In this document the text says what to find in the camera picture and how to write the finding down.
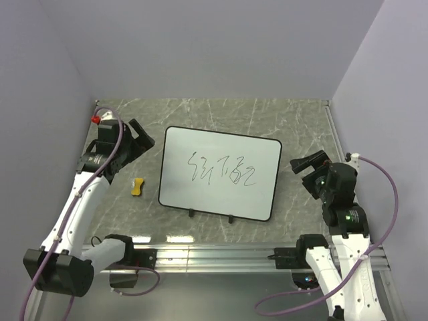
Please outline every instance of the white wall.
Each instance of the white wall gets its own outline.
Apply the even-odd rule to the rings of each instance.
[[[72,184],[90,95],[36,0],[0,3],[0,311],[17,320],[38,248]]]
[[[98,98],[331,99],[382,0],[41,0]]]
[[[399,220],[385,250],[411,321],[427,319],[428,1],[388,0],[333,98],[347,150],[385,166],[397,182]],[[393,212],[385,178],[364,165],[359,198],[379,238]]]

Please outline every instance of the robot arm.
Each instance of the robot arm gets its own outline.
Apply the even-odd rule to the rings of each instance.
[[[93,140],[80,157],[72,191],[58,221],[41,247],[28,249],[24,256],[24,266],[32,279],[47,255],[47,249],[58,238],[58,230],[76,193],[114,150],[119,135],[119,122],[111,112],[107,112],[97,123],[98,139]],[[62,238],[37,280],[35,287],[38,290],[81,297],[89,290],[94,274],[112,263],[129,265],[134,263],[132,238],[124,235],[108,235],[101,244],[82,253],[89,224],[97,206],[110,187],[114,175],[154,146],[154,140],[135,119],[132,119],[129,124],[139,136],[132,137],[128,125],[123,124],[122,140],[113,159],[100,176],[96,177],[81,195],[78,195],[79,198],[68,219]]]
[[[358,154],[348,154],[346,163],[332,163],[321,150],[308,157],[291,160],[290,164],[296,174],[309,166],[314,168],[302,179],[303,185],[313,198],[322,200],[322,215],[338,252],[342,277],[348,275],[357,260],[364,260],[342,291],[328,299],[329,320],[385,321],[377,298],[370,258],[362,257],[370,246],[370,235],[366,213],[354,202],[358,157]],[[338,278],[331,257],[327,255],[329,250],[322,240],[324,237],[316,235],[318,238],[315,242],[308,242],[311,236],[302,235],[298,248],[302,248],[300,253],[305,251],[306,262],[314,270],[323,293],[327,294],[342,279]]]

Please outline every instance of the yellow sponge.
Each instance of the yellow sponge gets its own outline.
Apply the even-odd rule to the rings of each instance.
[[[136,179],[134,179],[134,181],[132,182],[132,190],[131,190],[132,196],[140,196],[141,195],[141,189],[142,189],[143,183],[144,183],[144,179],[140,179],[138,177]]]

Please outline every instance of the whiteboard frame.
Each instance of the whiteboard frame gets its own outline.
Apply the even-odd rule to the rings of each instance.
[[[164,144],[163,144],[163,151],[162,151],[162,164],[160,167],[160,179],[159,179],[159,192],[158,192],[158,203],[161,204],[162,206],[165,207],[170,207],[173,209],[184,209],[186,211],[189,212],[189,210],[191,209],[186,209],[184,207],[177,207],[177,206],[172,206],[172,205],[164,205],[161,203],[161,190],[162,190],[162,174],[163,174],[163,161],[164,161],[164,157],[165,157],[165,149],[167,147],[167,132],[168,129],[170,128],[180,128],[180,129],[187,129],[187,130],[197,130],[200,132],[213,132],[215,134],[225,134],[225,135],[232,135],[232,136],[240,136],[240,137],[250,137],[250,138],[255,138],[255,139],[263,139],[263,140],[274,140],[276,142],[279,142],[280,144],[280,157],[278,158],[278,167],[276,169],[276,176],[275,176],[275,187],[274,187],[274,192],[272,193],[272,203],[271,203],[271,207],[270,207],[270,213],[269,213],[269,217],[267,219],[250,219],[248,217],[242,217],[242,216],[234,216],[234,215],[228,215],[228,214],[222,214],[222,213],[215,213],[215,212],[208,212],[208,211],[201,211],[199,209],[192,209],[194,212],[198,212],[198,213],[206,213],[206,214],[214,214],[214,215],[221,215],[221,216],[225,216],[225,217],[231,217],[232,218],[239,218],[239,219],[249,219],[250,221],[257,221],[257,222],[267,222],[271,219],[272,217],[272,211],[274,210],[274,201],[275,201],[275,193],[276,193],[276,185],[278,183],[278,174],[280,173],[280,165],[281,165],[281,155],[282,155],[282,142],[278,139],[274,139],[274,138],[267,138],[267,137],[258,137],[258,136],[250,136],[250,135],[242,135],[242,134],[233,134],[230,132],[217,132],[215,130],[206,130],[206,129],[200,129],[200,128],[189,128],[189,127],[184,127],[184,126],[169,126],[166,130],[165,130],[165,137],[164,137]]]

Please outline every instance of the marble table surface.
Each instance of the marble table surface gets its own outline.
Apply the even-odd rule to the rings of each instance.
[[[136,118],[156,145],[114,178],[97,208],[86,236],[103,238],[110,233],[135,237],[137,241],[195,243],[295,242],[303,233],[327,234],[321,204],[313,200],[295,175],[289,161],[324,149],[333,161],[338,152],[322,100],[287,99],[134,99],[102,100],[101,106],[116,108],[123,121]],[[158,203],[159,177],[165,130],[186,126],[276,138],[282,156],[272,218],[268,222],[236,219],[163,207]],[[96,138],[91,126],[88,144]],[[131,195],[134,178],[145,180],[142,195]]]

